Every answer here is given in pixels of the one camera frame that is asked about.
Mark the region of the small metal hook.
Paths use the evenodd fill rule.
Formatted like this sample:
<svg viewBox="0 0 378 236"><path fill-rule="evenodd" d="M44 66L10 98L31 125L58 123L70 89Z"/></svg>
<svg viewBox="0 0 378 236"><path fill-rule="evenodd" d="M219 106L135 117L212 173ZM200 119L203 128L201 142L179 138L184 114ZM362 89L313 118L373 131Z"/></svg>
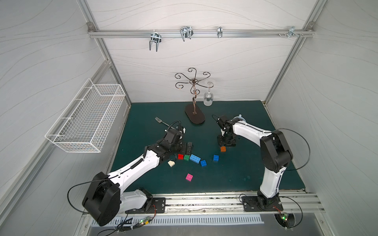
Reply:
<svg viewBox="0 0 378 236"><path fill-rule="evenodd" d="M222 38L222 34L223 34L223 28L222 28L222 26L219 26L217 28L217 37Z"/></svg>

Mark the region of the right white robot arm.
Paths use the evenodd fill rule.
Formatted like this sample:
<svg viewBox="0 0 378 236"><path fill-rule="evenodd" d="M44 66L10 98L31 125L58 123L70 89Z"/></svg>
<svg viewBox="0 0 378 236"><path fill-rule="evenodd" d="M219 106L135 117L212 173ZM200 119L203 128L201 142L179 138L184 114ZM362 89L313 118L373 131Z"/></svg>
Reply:
<svg viewBox="0 0 378 236"><path fill-rule="evenodd" d="M278 200L283 174L292 160L292 152L284 134L279 130L268 131L253 126L240 115L231 120L221 116L216 118L216 122L221 130L217 137L220 146L234 147L240 136L260 147L265 170L257 203L261 209L267 209Z"/></svg>

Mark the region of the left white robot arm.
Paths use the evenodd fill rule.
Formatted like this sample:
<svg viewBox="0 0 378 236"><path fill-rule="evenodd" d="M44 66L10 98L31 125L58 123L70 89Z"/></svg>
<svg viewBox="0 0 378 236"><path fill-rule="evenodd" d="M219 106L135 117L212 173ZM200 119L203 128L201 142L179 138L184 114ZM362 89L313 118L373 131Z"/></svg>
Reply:
<svg viewBox="0 0 378 236"><path fill-rule="evenodd" d="M145 189L126 189L145 173L156 168L175 154L187 149L185 128L169 128L162 139L146 146L141 156L109 174L94 176L82 206L99 226L110 223L117 214L129 210L148 212L153 205L152 194Z"/></svg>

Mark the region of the pink lego brick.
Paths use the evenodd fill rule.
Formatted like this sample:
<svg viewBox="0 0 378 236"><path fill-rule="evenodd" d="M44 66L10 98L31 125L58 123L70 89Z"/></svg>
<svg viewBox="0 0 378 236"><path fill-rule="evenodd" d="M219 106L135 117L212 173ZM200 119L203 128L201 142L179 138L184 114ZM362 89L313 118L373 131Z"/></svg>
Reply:
<svg viewBox="0 0 378 236"><path fill-rule="evenodd" d="M191 182L192 179L193 179L193 175L191 175L191 174L187 174L187 176L186 176L186 180L189 181L189 182Z"/></svg>

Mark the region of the metal bracket hook right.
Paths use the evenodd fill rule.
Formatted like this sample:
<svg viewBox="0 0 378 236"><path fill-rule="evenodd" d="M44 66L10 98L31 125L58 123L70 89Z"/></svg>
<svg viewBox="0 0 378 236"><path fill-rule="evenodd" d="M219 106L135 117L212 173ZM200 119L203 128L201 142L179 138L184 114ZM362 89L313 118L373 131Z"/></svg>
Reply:
<svg viewBox="0 0 378 236"><path fill-rule="evenodd" d="M298 33L295 29L295 26L290 27L287 32L285 33L278 33L277 34L279 37L286 37L286 38L291 38L291 37L301 37L302 34Z"/></svg>

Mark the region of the wine glass hanging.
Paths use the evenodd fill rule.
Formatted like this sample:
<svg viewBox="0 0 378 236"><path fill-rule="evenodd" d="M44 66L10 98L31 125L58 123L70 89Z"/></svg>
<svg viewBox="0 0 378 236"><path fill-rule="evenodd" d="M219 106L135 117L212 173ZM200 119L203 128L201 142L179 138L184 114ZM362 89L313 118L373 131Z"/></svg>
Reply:
<svg viewBox="0 0 378 236"><path fill-rule="evenodd" d="M213 100L214 100L214 95L211 92L211 88L214 86L214 83L208 82L207 84L208 84L208 86L207 86L208 90L204 94L203 104L205 106L211 106L213 104Z"/></svg>

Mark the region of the light blue mug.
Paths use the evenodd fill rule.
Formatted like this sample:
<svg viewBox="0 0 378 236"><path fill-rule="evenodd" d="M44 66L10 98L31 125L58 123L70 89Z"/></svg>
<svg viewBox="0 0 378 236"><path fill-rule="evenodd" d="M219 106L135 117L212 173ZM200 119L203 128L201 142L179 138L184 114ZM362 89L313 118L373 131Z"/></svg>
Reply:
<svg viewBox="0 0 378 236"><path fill-rule="evenodd" d="M236 118L238 118L238 119L241 120L241 121L246 122L245 118L243 118L241 114L240 114L239 116L237 116Z"/></svg>

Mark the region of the copper stand pole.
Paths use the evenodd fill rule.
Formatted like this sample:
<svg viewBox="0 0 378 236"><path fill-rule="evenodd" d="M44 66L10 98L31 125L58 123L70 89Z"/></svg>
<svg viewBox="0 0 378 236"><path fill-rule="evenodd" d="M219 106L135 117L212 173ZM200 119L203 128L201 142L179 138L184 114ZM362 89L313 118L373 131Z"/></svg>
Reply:
<svg viewBox="0 0 378 236"><path fill-rule="evenodd" d="M188 79L188 82L177 82L175 84L175 87L177 89L183 89L184 88L184 84L190 84L192 86L191 89L190 89L190 93L194 96L193 99L192 99L192 101L193 101L193 104L196 105L196 98L200 94L200 91L196 88L196 85L205 88L205 86L200 85L199 83L201 81L205 80L205 79L210 78L211 73L209 73L209 72L203 72L203 75L205 76L205 78L203 78L203 79L197 79L196 78L196 76L197 76L197 69L196 68L190 67L190 68L188 68L188 72L189 73L195 72L194 77L193 78L189 78L188 76L186 76L183 73L176 73L174 75L174 77L176 79L178 79L178 80L180 80L182 77L185 77L186 79Z"/></svg>

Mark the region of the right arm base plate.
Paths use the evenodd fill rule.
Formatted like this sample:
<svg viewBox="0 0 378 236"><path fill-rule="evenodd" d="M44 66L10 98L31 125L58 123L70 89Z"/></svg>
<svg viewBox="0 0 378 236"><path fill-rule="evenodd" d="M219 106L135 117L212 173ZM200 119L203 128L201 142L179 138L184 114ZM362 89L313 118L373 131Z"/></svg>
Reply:
<svg viewBox="0 0 378 236"><path fill-rule="evenodd" d="M283 211L279 197L267 199L264 195L241 196L239 198L245 212L278 212Z"/></svg>

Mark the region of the silver metal fork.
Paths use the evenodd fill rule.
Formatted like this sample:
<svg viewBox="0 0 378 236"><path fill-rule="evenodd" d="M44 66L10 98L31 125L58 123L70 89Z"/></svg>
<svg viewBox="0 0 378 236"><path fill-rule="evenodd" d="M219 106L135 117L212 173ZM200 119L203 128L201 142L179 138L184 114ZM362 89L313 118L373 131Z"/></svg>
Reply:
<svg viewBox="0 0 378 236"><path fill-rule="evenodd" d="M158 118L158 117L155 117L155 120L156 120L158 123L160 123L160 124L164 124L164 125L166 125L166 126L170 126L169 124L165 123L163 120L161 120L161 119Z"/></svg>

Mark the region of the aluminium top rail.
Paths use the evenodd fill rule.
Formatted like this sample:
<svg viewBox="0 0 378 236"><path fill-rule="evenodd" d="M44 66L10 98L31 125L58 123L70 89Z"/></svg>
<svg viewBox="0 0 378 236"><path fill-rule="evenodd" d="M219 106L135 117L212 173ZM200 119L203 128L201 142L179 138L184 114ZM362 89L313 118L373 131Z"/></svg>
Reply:
<svg viewBox="0 0 378 236"><path fill-rule="evenodd" d="M285 33L288 29L223 29L222 38L286 38L279 37L278 33ZM316 34L314 30L296 29L301 33L301 37L312 37ZM165 38L181 38L178 29L170 30L98 30L89 32L91 38L150 38L154 32L159 33L163 39ZM217 29L193 29L192 38L218 38Z"/></svg>

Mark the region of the dark oval stand base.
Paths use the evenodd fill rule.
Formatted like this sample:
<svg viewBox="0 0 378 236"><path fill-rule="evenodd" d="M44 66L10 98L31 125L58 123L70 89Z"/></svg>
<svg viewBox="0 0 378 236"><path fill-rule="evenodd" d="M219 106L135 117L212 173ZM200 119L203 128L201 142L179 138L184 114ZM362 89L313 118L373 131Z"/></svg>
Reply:
<svg viewBox="0 0 378 236"><path fill-rule="evenodd" d="M193 124L202 124L205 122L205 115L197 105L187 105L185 107L185 113Z"/></svg>

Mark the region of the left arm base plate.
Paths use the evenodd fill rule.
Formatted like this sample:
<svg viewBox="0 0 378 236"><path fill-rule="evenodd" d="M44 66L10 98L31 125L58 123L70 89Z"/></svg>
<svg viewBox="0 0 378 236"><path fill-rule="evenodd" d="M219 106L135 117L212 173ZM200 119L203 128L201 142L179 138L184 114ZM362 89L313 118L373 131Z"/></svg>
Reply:
<svg viewBox="0 0 378 236"><path fill-rule="evenodd" d="M129 214L157 214L165 213L166 198L163 197L153 197L151 200L147 201L146 207L140 209L131 209L125 211Z"/></svg>

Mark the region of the light blue long lego brick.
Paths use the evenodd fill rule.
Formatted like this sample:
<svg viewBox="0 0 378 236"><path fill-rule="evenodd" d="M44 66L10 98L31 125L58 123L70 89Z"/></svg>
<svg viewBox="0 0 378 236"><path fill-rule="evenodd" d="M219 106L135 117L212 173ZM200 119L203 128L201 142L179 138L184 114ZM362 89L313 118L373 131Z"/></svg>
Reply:
<svg viewBox="0 0 378 236"><path fill-rule="evenodd" d="M193 154L192 154L192 155L190 156L190 161L193 161L194 163L199 164L200 161L201 161L201 158L198 157L198 156L196 156L196 155L193 155Z"/></svg>

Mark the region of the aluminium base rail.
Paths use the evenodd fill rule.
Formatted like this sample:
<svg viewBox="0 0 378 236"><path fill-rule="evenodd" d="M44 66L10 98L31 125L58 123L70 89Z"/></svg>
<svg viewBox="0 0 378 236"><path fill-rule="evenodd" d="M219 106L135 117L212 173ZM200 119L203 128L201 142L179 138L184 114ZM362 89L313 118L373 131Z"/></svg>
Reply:
<svg viewBox="0 0 378 236"><path fill-rule="evenodd" d="M155 194L166 198L166 214L245 214L243 196L255 196L255 191L247 192L204 192ZM320 199L315 193L304 190L283 190L280 192L283 211L288 213L325 213Z"/></svg>

